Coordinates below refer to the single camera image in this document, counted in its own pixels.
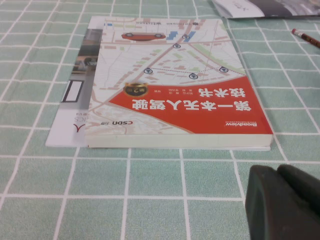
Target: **tablecloth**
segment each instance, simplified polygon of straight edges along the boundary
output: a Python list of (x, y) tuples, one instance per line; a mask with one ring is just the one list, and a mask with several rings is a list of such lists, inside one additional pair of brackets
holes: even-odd
[(91, 16), (219, 18), (210, 0), (0, 0), (1, 240), (244, 240), (249, 169), (320, 177), (320, 19), (226, 20), (271, 151), (45, 147)]

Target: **black plastic object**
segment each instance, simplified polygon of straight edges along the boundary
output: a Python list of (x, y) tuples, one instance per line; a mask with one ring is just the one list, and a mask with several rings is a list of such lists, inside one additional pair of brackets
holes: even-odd
[(252, 166), (245, 210), (251, 240), (320, 240), (320, 180), (296, 167)]

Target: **gold badge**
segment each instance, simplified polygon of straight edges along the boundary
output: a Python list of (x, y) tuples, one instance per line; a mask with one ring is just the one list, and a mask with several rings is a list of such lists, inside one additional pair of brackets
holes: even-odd
[(147, 83), (126, 83), (124, 92), (131, 97), (142, 97), (148, 92)]

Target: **book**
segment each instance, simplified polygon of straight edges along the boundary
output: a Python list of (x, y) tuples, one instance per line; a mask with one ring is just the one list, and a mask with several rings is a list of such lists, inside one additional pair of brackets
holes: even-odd
[(105, 24), (93, 16), (45, 142), (47, 147), (87, 147), (85, 125)]
[(273, 133), (220, 19), (107, 17), (91, 148), (267, 148)]
[(318, 16), (318, 0), (212, 0), (222, 17), (264, 18)]

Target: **pencil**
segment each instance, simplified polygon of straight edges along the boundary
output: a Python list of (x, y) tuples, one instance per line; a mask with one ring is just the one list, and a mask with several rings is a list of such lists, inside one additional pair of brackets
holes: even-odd
[(295, 28), (292, 29), (292, 34), (294, 34), (294, 35), (298, 36), (299, 38), (307, 41), (308, 43), (311, 43), (312, 45), (320, 48), (320, 41), (318, 41), (317, 39), (314, 39), (313, 37), (308, 36), (307, 34), (302, 33)]

